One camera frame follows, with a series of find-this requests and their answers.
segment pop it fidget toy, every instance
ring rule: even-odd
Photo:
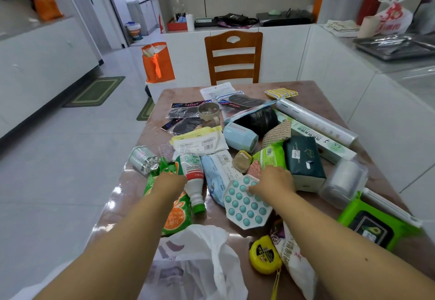
[[[241,176],[231,180],[224,192],[227,218],[243,230],[264,226],[272,212],[269,204],[247,191],[258,182],[259,179],[253,176]]]

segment hand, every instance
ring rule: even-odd
[[[173,203],[184,190],[187,181],[184,175],[161,172],[151,190],[153,193],[165,196]]]
[[[260,196],[267,203],[280,198],[281,193],[296,192],[291,172],[278,166],[266,165],[261,172],[260,182],[249,187],[249,192]]]

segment white bottle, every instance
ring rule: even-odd
[[[184,186],[188,194],[194,214],[205,212],[204,199],[202,198],[202,186],[204,184],[204,171],[202,169],[201,158],[192,153],[180,155],[175,160],[178,174],[187,177],[188,182]]]

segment yellow tape measure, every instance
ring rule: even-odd
[[[249,249],[249,259],[255,270],[260,273],[270,275],[276,273],[275,283],[272,289],[271,300],[276,299],[278,291],[278,281],[281,272],[282,260],[275,249],[274,244],[269,236],[261,237],[254,242]]]

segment dark green tissue box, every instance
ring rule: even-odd
[[[316,140],[309,136],[292,136],[283,144],[285,162],[293,175],[296,190],[318,193],[326,180]]]

